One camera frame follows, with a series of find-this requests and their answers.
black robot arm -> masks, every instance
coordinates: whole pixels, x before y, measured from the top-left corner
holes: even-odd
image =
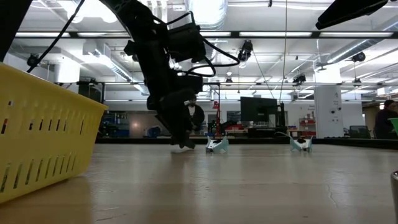
[[[129,41],[125,53],[138,58],[148,87],[150,97],[147,100],[149,110],[157,112],[157,119],[170,131],[180,143],[187,145],[183,107],[184,102],[192,99],[194,94],[202,91],[203,78],[190,69],[178,76],[178,72],[169,66],[170,58],[176,62],[191,59],[192,62],[205,61],[215,75],[215,67],[238,65],[239,60],[211,45],[200,35],[200,27],[196,26],[192,13],[164,23],[154,17],[148,7],[136,0],[100,0],[109,7],[128,31],[133,41]],[[168,30],[167,25],[191,15],[191,23]],[[205,57],[204,43],[236,61],[230,65],[212,65]]]

ceiling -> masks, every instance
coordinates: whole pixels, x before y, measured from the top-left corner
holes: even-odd
[[[332,0],[296,0],[273,1],[272,7],[267,7],[268,1],[245,1],[229,0],[228,10],[224,20],[222,30],[266,30],[266,31],[313,31],[316,30],[315,23],[323,11],[333,2]],[[390,2],[387,7],[380,9],[371,16],[364,16],[352,21],[327,28],[328,31],[381,31],[379,26],[389,19],[396,16],[398,4]],[[167,1],[167,20],[181,16],[185,13],[183,0]],[[43,32],[60,31],[68,20],[66,10],[57,1],[34,0],[21,27],[20,31]],[[186,21],[174,25],[180,26]],[[85,17],[79,23],[72,23],[68,31],[78,32],[110,32],[123,31],[120,22],[105,22],[100,17]],[[84,64],[89,73],[98,80],[114,82],[114,73],[103,65],[84,63],[85,56],[82,53],[82,46],[86,39],[61,39],[57,47],[74,55],[80,63]],[[139,64],[123,54],[123,48],[127,44],[127,39],[95,39],[98,45],[107,44],[112,52],[113,60],[117,61],[125,71],[129,72],[136,80],[142,80]],[[264,78],[268,82],[281,82],[282,74],[289,81],[297,74],[291,73],[292,70],[304,63],[306,60],[315,60],[319,55],[328,55],[340,48],[354,42],[353,39],[252,39],[254,53],[247,64],[239,67],[218,68],[217,76],[206,80],[224,82],[227,72],[232,73],[234,82],[263,82]],[[26,49],[27,47],[45,47],[52,42],[52,39],[18,39],[16,38],[13,47],[16,49]],[[218,39],[217,46],[222,50],[236,55],[241,48],[244,39]],[[341,72],[341,79],[344,82],[354,80],[361,75],[382,70],[396,63],[398,56],[398,40],[389,39],[366,49],[366,60],[354,65],[353,62],[342,61],[338,64]],[[30,52],[15,50],[15,54],[27,57]],[[53,57],[45,58],[53,63],[59,63]],[[229,59],[221,54],[216,55],[215,63],[229,63]],[[180,63],[182,68],[190,68],[190,62]],[[383,82],[384,80],[398,79],[398,67],[392,68],[384,73],[374,75],[366,79],[367,82]],[[314,71],[310,67],[305,71],[307,81],[313,81]],[[370,86],[366,90],[375,90],[376,86]]]

person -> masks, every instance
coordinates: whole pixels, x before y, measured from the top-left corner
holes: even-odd
[[[197,105],[196,97],[189,101],[189,104],[185,107],[184,115],[187,120],[185,130],[188,133],[191,133],[192,131],[200,131],[201,124],[205,120],[205,112]]]
[[[394,100],[386,100],[384,109],[376,115],[374,133],[377,139],[398,139],[397,133],[389,119],[398,118],[398,104]]]

computer monitor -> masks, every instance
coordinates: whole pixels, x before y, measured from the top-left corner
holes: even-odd
[[[268,122],[270,114],[278,115],[276,99],[241,97],[241,121]]]

chair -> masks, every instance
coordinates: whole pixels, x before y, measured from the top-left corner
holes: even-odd
[[[355,139],[371,139],[371,133],[367,126],[350,126],[349,137]]]

